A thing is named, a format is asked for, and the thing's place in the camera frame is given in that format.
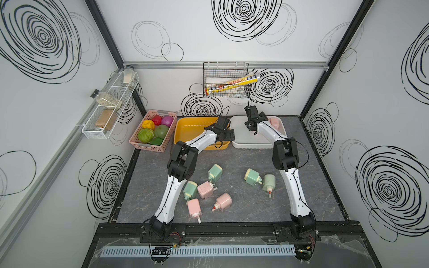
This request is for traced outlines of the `white plastic storage box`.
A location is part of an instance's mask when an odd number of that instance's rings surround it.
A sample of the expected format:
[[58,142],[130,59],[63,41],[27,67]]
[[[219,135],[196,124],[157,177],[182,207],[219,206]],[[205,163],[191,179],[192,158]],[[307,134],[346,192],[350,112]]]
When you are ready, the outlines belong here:
[[[249,131],[245,126],[245,122],[248,120],[246,116],[233,116],[231,117],[231,127],[235,130],[235,140],[232,142],[233,147],[236,149],[272,149],[273,145],[262,135],[254,135],[253,132]],[[280,130],[277,130],[283,136],[286,136],[284,125],[281,121]]]

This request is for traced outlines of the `yellow plastic storage box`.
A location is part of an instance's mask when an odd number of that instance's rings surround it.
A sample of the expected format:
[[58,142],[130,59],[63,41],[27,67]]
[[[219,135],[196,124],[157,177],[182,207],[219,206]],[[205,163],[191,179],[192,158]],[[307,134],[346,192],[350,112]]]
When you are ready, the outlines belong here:
[[177,121],[174,141],[191,141],[204,132],[204,128],[214,124],[218,117],[183,117]]

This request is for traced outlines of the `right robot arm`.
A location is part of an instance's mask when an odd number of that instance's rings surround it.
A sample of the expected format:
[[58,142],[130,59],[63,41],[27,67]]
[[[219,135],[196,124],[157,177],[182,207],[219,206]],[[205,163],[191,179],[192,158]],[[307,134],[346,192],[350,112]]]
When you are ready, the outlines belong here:
[[248,118],[245,122],[247,129],[261,134],[273,145],[272,162],[283,178],[289,197],[293,222],[291,233],[297,239],[304,239],[316,231],[316,219],[307,204],[299,178],[298,142],[276,130],[266,114],[258,112],[256,106],[246,106],[245,112]]

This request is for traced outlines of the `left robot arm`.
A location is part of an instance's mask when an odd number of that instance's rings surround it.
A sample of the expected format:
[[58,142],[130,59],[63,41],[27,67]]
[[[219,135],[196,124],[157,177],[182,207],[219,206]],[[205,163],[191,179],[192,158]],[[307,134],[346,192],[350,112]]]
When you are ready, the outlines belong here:
[[195,172],[198,154],[217,142],[234,139],[235,132],[230,128],[230,119],[220,116],[194,139],[175,144],[167,163],[168,179],[162,200],[149,220],[151,235],[156,235],[162,241],[170,237],[177,201],[185,183]]

